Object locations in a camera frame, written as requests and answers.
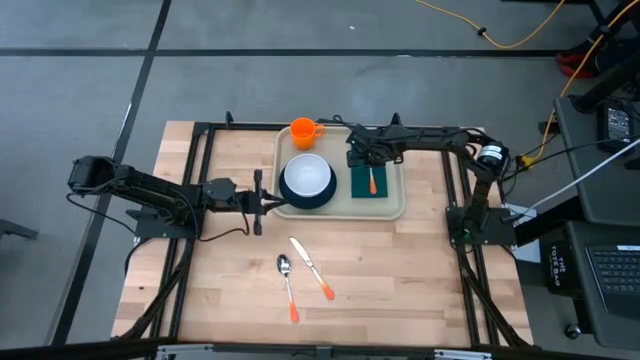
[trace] tray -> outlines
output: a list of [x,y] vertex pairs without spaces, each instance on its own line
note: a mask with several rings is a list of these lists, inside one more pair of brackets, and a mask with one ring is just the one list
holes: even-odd
[[325,125],[325,135],[317,139],[309,151],[300,151],[293,146],[289,127],[278,133],[273,159],[272,194],[282,196],[278,188],[280,173],[289,160],[304,152],[322,156],[331,165],[338,179],[336,193],[325,205],[313,210],[284,205],[273,210],[278,216],[288,219],[394,220],[402,214],[406,205],[402,165],[386,165],[388,197],[351,197],[351,171],[347,167],[347,150],[350,145],[345,142],[350,132],[351,130],[342,126]]

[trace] spoon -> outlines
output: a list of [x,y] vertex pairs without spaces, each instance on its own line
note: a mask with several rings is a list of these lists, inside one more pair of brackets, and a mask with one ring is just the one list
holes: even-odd
[[296,310],[296,304],[293,303],[293,294],[291,293],[291,284],[289,283],[289,273],[291,273],[291,262],[289,258],[280,254],[278,256],[278,271],[284,275],[284,281],[287,284],[287,292],[289,293],[289,312],[291,314],[291,322],[297,323],[300,318],[298,317],[298,311]]

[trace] black bowl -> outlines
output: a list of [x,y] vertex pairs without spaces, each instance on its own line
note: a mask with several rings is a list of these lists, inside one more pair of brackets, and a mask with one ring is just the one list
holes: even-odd
[[319,208],[320,206],[326,204],[331,200],[333,194],[336,193],[336,187],[338,185],[338,179],[336,178],[336,173],[333,172],[331,166],[329,166],[329,170],[331,170],[331,178],[329,179],[329,184],[324,190],[320,192],[320,194],[304,197],[300,196],[293,192],[287,185],[287,182],[284,181],[284,169],[280,173],[280,179],[278,180],[278,186],[280,187],[280,193],[282,197],[289,202],[289,205],[296,207],[298,209],[303,210],[311,210],[315,208]]

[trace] gray floor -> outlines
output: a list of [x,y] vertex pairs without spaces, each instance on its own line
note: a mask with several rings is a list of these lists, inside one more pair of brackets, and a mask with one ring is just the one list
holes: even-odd
[[[63,3],[0,2],[0,47],[146,48],[161,6],[160,0]],[[553,8],[499,0],[434,3],[468,15],[504,43],[528,34]],[[586,7],[567,6],[525,48],[570,46],[593,25]],[[173,1],[160,48],[490,49],[467,25],[411,0]],[[41,232],[35,242],[0,241],[0,348],[47,341],[89,218],[64,200],[70,162],[111,154],[141,62],[0,58],[0,218]],[[219,121],[227,110],[237,121],[339,113],[370,124],[384,124],[397,111],[407,124],[483,126],[517,153],[539,143],[536,124],[547,119],[565,81],[552,59],[156,58],[125,163],[151,171],[167,120]],[[588,85],[579,82],[573,91]],[[561,146],[556,140],[548,151]],[[531,204],[570,178],[558,157],[521,176],[509,200]],[[130,206],[114,201],[109,214],[126,219]],[[131,235],[107,222],[69,341],[108,338],[130,247]],[[591,336],[565,339],[562,328],[574,316],[570,304],[541,287],[539,269],[520,270],[538,345],[638,358],[603,349]]]

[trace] orange mug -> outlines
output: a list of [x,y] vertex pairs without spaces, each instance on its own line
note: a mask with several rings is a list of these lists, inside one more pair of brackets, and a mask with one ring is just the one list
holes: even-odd
[[324,126],[316,125],[309,118],[297,118],[291,123],[289,131],[291,131],[293,145],[298,150],[309,150],[316,142],[316,138],[324,135]]

